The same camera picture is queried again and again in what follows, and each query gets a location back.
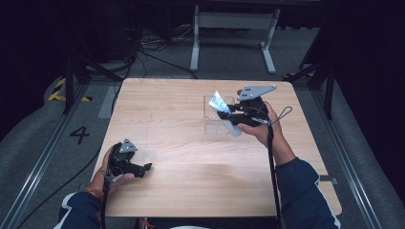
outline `printed number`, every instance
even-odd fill
[[[90,134],[86,134],[86,130],[87,130],[87,128],[82,126],[79,129],[77,129],[76,131],[71,133],[71,136],[80,136],[80,139],[78,140],[77,145],[81,144],[81,141],[83,140],[84,136],[89,136],[90,135]]]

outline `transparent plastic object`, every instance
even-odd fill
[[[208,104],[211,96],[205,95],[203,97],[204,132],[206,134],[229,134],[217,112]],[[235,104],[235,98],[232,96],[223,97],[223,100],[228,105]]]

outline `finger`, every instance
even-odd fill
[[[244,123],[239,123],[238,128],[241,129],[242,132],[248,135],[259,135],[261,130],[261,127],[251,127],[249,125],[246,125]]]
[[[113,151],[113,147],[114,146],[111,146],[110,149],[108,149],[108,151],[105,153],[104,160],[108,160],[108,157],[110,156],[111,152]]]
[[[265,101],[265,104],[267,106],[267,110],[268,110],[268,117],[270,118],[270,120],[274,120],[277,118],[277,114],[274,112],[273,107],[271,107],[271,105]]]
[[[254,130],[252,130],[253,128],[249,125],[246,125],[244,123],[239,123],[237,125],[237,127],[244,132],[245,134],[251,135],[252,132],[254,132]]]
[[[118,187],[119,185],[124,184],[134,178],[135,176],[133,174],[124,174],[119,180],[117,180],[114,183],[111,183],[111,185],[114,187]]]

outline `wooden tabletop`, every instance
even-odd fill
[[[276,216],[266,148],[254,136],[207,131],[203,98],[233,96],[245,85],[276,85],[262,95],[279,114],[292,150],[327,175],[295,91],[287,82],[126,79],[96,169],[114,144],[130,139],[139,149],[132,163],[153,163],[144,178],[119,186],[108,198],[110,217]],[[342,212],[330,181],[320,188],[335,214]]]

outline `sleeve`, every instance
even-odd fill
[[[59,210],[59,223],[54,229],[99,229],[97,216],[101,201],[90,193],[80,192],[67,195]]]
[[[340,228],[340,221],[318,188],[319,175],[298,157],[276,166],[281,214],[288,229]]]

